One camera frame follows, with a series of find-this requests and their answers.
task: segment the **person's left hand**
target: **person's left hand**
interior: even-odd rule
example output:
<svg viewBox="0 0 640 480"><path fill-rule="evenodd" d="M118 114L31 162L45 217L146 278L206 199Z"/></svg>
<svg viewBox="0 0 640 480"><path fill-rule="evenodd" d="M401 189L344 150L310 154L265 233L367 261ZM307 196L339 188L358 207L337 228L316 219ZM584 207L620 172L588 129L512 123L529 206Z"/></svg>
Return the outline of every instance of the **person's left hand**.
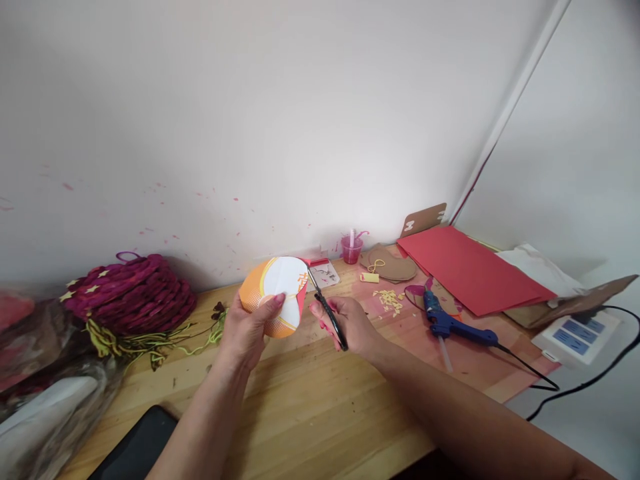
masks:
<svg viewBox="0 0 640 480"><path fill-rule="evenodd" d="M253 313L248 313L242 308L240 292L236 292L225 319L220 358L230 362L231 366L253 370L265 349L265 322L278 316L284 302L285 294L280 293Z"/></svg>

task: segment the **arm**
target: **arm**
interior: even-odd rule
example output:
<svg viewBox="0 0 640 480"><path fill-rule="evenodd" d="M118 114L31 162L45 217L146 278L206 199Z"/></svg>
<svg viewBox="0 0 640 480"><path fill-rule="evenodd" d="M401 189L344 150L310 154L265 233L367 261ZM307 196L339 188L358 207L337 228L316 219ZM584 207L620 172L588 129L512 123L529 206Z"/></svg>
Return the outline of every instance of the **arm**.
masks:
<svg viewBox="0 0 640 480"><path fill-rule="evenodd" d="M385 340L360 304L328 299L350 350L394 386L438 447L460 468L486 479L612 479L604 470L506 407ZM317 303L311 312L334 337Z"/></svg>
<svg viewBox="0 0 640 480"><path fill-rule="evenodd" d="M265 322L277 316L284 298L284 294L277 295L248 314L236 293L225 320L225 332L215 363L180 418L148 479L220 478L249 374L265 348Z"/></svg>

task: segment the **black scissors handle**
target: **black scissors handle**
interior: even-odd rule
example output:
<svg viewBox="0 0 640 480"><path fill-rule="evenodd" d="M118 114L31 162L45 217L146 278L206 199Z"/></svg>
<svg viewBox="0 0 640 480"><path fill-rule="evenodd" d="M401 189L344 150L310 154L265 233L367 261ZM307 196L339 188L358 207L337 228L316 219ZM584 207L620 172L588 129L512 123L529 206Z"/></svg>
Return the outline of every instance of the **black scissors handle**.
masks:
<svg viewBox="0 0 640 480"><path fill-rule="evenodd" d="M338 335L338 343L340 344L340 348L342 348L343 351L349 350L349 346L347 345L347 339L342 334L342 330L340 330L340 326L338 326L338 321L335 319L335 315L333 314L333 310L331 310L331 307L329 306L329 304L325 300L324 296L318 295L317 293L314 296L315 296L315 299L318 300L318 302L322 303L322 306L325 308L325 311L327 312L327 315L331 319L331 324L333 325L333 329L335 330L336 334Z"/></svg>

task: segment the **scissors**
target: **scissors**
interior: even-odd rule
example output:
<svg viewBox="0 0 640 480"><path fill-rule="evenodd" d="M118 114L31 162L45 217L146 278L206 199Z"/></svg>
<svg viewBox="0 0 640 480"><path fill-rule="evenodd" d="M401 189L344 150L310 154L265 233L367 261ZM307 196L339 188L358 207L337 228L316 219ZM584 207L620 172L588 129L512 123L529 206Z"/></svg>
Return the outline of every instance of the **scissors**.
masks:
<svg viewBox="0 0 640 480"><path fill-rule="evenodd" d="M327 300L322 295L322 290L320 290L320 287L316 283L315 278L313 278L313 274L311 273L311 269L307 267L307 271L309 272L309 278L311 279L311 282L313 283L313 286L315 287L315 295L314 295L314 297L315 297L316 300L318 300L318 302L322 303L322 306L324 307L325 311L327 312L327 315L331 319L331 324L333 325L333 329L335 330L336 334L338 335L338 343L340 344L340 348L342 348L343 351L349 350L349 346L347 345L347 339L345 338L344 334L342 333L342 330L340 330L340 327L338 326L338 322L335 319L335 315L333 314L333 310L331 310L331 307L327 303Z"/></svg>

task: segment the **white power strip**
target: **white power strip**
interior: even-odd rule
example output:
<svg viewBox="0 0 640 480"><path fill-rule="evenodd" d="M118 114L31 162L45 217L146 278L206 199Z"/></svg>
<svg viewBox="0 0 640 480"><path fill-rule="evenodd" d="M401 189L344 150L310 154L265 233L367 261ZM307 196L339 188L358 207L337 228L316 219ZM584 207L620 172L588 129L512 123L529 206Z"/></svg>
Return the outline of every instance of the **white power strip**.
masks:
<svg viewBox="0 0 640 480"><path fill-rule="evenodd" d="M620 322L603 311L598 312L586 325L571 317L561 317L531 342L552 362L571 368L583 367L591 364Z"/></svg>

